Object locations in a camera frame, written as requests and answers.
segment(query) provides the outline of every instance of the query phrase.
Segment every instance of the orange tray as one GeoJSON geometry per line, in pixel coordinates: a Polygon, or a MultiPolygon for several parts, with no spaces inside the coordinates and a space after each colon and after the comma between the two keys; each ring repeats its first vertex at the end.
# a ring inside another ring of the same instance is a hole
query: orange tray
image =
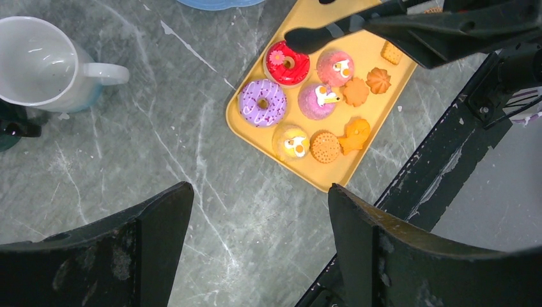
{"type": "Polygon", "coordinates": [[[367,73],[373,68],[386,69],[391,76],[392,86],[381,95],[370,93],[365,104],[360,107],[347,105],[344,100],[337,103],[335,111],[324,120],[310,120],[306,118],[297,104],[297,95],[304,85],[291,89],[283,89],[288,98],[288,109],[283,123],[293,123],[302,127],[311,137],[315,132],[327,130],[336,136],[345,134],[345,125],[352,118],[364,118],[371,125],[371,134],[365,142],[363,150],[352,151],[348,155],[341,154],[334,162],[322,164],[316,161],[310,153],[293,162],[281,162],[275,157],[272,149],[272,136],[277,127],[254,127],[247,123],[238,111],[238,95],[243,87],[250,81],[264,79],[263,57],[265,51],[278,41],[284,40],[284,34],[293,28],[320,28],[330,22],[358,12],[367,7],[380,3],[378,0],[335,0],[331,4],[320,4],[316,0],[298,0],[283,24],[266,46],[258,61],[252,67],[247,77],[236,90],[226,109],[226,121],[230,129],[240,138],[268,155],[271,159],[282,164],[285,168],[296,173],[301,178],[323,192],[327,192],[332,183],[346,185],[352,178],[354,171],[373,142],[376,133],[393,108],[399,94],[416,68],[416,64],[403,55],[399,65],[393,65],[380,56],[385,40],[367,31],[334,40],[322,50],[310,55],[311,71],[309,79],[304,83],[321,83],[316,73],[316,61],[322,51],[327,49],[341,49],[347,52],[354,60],[354,76],[366,80],[367,73]]]}

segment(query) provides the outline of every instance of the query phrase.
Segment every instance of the gray marble table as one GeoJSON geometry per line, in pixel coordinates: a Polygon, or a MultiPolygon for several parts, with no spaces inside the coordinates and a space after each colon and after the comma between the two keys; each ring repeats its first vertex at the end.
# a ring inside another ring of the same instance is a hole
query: gray marble table
{"type": "MultiPolygon", "coordinates": [[[[41,138],[0,153],[0,244],[42,240],[186,180],[196,198],[170,306],[293,306],[335,253],[326,194],[224,119],[293,3],[1,1],[0,18],[45,19],[132,78],[88,111],[48,113],[41,138]]],[[[348,188],[374,202],[483,58],[418,68],[348,188]]]]}

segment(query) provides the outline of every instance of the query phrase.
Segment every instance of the pink flower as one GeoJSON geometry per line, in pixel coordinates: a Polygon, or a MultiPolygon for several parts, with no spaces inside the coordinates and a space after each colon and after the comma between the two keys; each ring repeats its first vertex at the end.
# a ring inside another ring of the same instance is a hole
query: pink flower
{"type": "Polygon", "coordinates": [[[284,53],[280,50],[274,50],[269,54],[269,62],[273,65],[282,65],[284,63],[284,53]]]}

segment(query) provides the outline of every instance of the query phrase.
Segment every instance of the blue bowl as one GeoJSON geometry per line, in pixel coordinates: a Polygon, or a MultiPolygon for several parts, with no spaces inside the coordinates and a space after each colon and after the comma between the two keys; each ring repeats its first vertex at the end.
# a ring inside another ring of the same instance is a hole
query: blue bowl
{"type": "Polygon", "coordinates": [[[239,8],[263,2],[263,0],[177,0],[191,8],[204,11],[220,11],[226,8],[239,8]]]}

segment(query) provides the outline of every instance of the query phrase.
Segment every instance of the dark green object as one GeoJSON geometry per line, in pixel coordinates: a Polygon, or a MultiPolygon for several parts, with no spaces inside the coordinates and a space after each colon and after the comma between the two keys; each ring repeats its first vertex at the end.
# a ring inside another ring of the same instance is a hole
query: dark green object
{"type": "Polygon", "coordinates": [[[0,100],[0,152],[15,146],[21,138],[42,135],[42,128],[29,123],[27,119],[24,107],[0,100]]]}

